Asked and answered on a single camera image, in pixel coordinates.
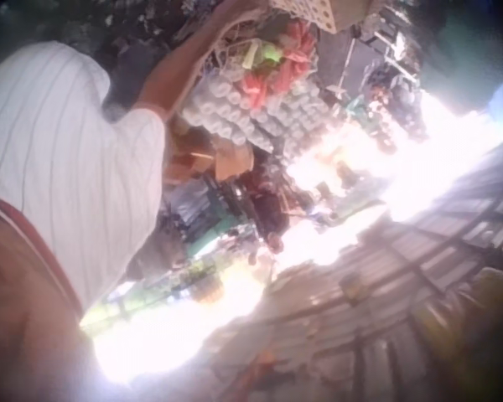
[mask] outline red strap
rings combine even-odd
[[[43,261],[52,271],[54,278],[59,282],[60,287],[64,290],[65,295],[69,299],[71,306],[79,317],[83,316],[83,309],[78,296],[76,295],[73,286],[70,284],[69,279],[62,270],[60,263],[50,251],[49,247],[45,244],[43,238],[39,235],[34,226],[24,217],[24,215],[10,204],[0,199],[0,212],[5,214],[11,219],[21,230],[21,232],[29,239],[32,246],[39,253]]]

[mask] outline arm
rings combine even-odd
[[[225,0],[190,39],[160,61],[143,85],[134,107],[156,111],[163,121],[188,94],[206,57],[233,25],[257,18],[263,0]]]

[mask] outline shopper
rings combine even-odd
[[[155,225],[164,123],[205,57],[263,0],[225,0],[117,123],[106,72],[63,44],[0,66],[0,400],[122,400],[79,329]]]

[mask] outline white striped shirt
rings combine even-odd
[[[163,123],[150,110],[106,121],[109,86],[58,43],[0,65],[0,200],[36,229],[84,310],[153,230],[162,192]]]

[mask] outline crate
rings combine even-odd
[[[324,31],[336,34],[362,21],[373,0],[270,0],[272,7],[281,8],[306,19]]]

